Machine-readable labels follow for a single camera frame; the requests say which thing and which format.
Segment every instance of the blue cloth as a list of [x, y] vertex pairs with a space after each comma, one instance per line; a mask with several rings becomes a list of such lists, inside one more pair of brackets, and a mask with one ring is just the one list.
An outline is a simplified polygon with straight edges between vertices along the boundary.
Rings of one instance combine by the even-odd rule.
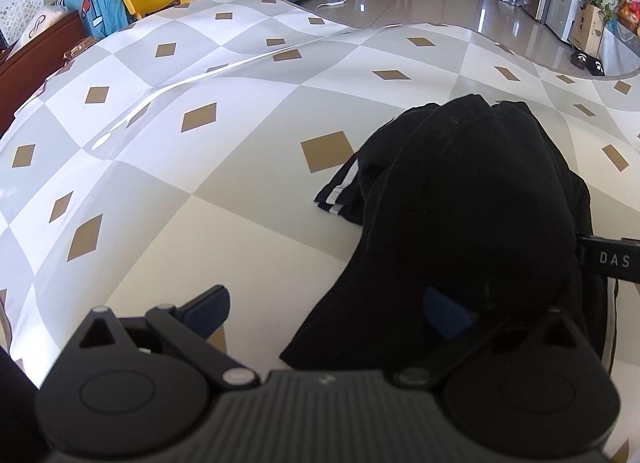
[[122, 0], [57, 0], [55, 4], [78, 10], [87, 35], [98, 39], [129, 25], [127, 8]]
[[476, 321], [477, 315], [446, 297], [433, 287], [422, 295], [422, 311], [429, 323], [450, 340]]

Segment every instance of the diamond-patterned cover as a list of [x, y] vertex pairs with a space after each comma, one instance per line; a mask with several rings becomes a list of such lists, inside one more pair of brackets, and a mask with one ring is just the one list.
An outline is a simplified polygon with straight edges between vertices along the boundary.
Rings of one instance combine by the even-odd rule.
[[[558, 74], [460, 27], [355, 30], [282, 0], [197, 0], [52, 75], [0, 141], [10, 353], [39, 384], [88, 309], [138, 315], [225, 284], [229, 354], [265, 372], [360, 230], [312, 203], [409, 107], [522, 100], [588, 183], [598, 235], [640, 237], [640, 77]], [[640, 397], [640, 294], [621, 283], [613, 377]], [[608, 450], [640, 446], [623, 405]]]

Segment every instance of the tile floor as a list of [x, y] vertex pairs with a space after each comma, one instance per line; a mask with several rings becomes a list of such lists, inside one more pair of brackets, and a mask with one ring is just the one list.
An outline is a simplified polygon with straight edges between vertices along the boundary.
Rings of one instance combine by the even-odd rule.
[[318, 8], [325, 2], [301, 0], [297, 4], [330, 20], [358, 28], [419, 22], [455, 24], [478, 31], [559, 72], [579, 72], [569, 61], [571, 46], [520, 8], [498, 0], [347, 0], [342, 6]]

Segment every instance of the cardboard box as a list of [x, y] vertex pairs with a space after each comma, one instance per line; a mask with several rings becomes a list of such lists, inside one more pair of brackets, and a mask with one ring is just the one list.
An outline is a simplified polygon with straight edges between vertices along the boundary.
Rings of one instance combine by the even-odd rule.
[[587, 55], [597, 57], [603, 30], [600, 10], [593, 4], [587, 4], [576, 14], [569, 42]]

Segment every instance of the black garment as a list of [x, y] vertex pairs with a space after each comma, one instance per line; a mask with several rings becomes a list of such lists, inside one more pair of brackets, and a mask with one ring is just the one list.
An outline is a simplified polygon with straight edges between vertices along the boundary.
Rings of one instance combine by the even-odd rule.
[[[354, 169], [337, 200], [322, 203]], [[426, 286], [470, 309], [530, 314], [555, 303], [602, 353], [606, 279], [583, 281], [575, 256], [576, 234], [592, 233], [589, 192], [526, 104], [490, 107], [470, 95], [410, 109], [317, 201], [363, 224], [362, 238], [281, 354], [293, 368], [396, 369], [418, 359]]]
[[49, 453], [36, 420], [37, 392], [0, 348], [0, 463], [37, 463]]

